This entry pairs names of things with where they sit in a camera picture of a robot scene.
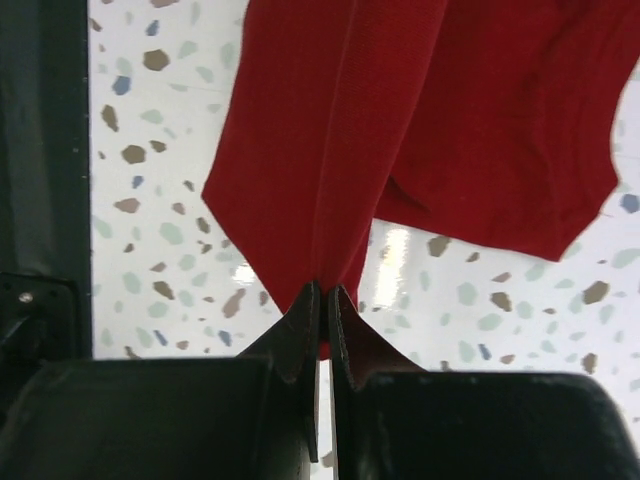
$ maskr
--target folded red cloth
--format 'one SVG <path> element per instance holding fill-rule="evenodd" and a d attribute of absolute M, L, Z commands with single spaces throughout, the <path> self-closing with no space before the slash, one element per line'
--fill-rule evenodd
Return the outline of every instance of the folded red cloth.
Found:
<path fill-rule="evenodd" d="M 616 186 L 638 0 L 252 0 L 203 198 L 286 310 L 372 218 L 558 260 Z"/>

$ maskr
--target red cloth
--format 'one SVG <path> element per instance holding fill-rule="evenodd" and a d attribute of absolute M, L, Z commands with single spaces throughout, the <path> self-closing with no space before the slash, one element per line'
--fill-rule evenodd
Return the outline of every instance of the red cloth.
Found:
<path fill-rule="evenodd" d="M 374 216 L 558 260 L 639 54 L 640 0 L 252 0 L 203 198 L 282 310 Z"/>

